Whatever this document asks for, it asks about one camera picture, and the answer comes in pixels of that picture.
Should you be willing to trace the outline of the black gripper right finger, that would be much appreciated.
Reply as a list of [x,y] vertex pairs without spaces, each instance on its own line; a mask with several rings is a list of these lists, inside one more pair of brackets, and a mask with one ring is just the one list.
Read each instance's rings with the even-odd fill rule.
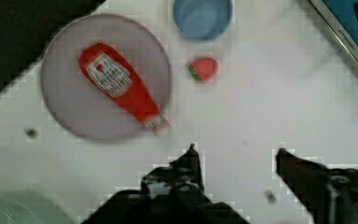
[[358,170],[329,169],[281,148],[276,173],[311,214],[315,224],[358,224]]

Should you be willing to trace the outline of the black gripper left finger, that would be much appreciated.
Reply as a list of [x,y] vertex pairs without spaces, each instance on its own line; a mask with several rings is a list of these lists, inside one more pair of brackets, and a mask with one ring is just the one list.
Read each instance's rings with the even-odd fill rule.
[[204,193],[195,148],[145,175],[141,188],[116,193],[82,224],[249,224]]

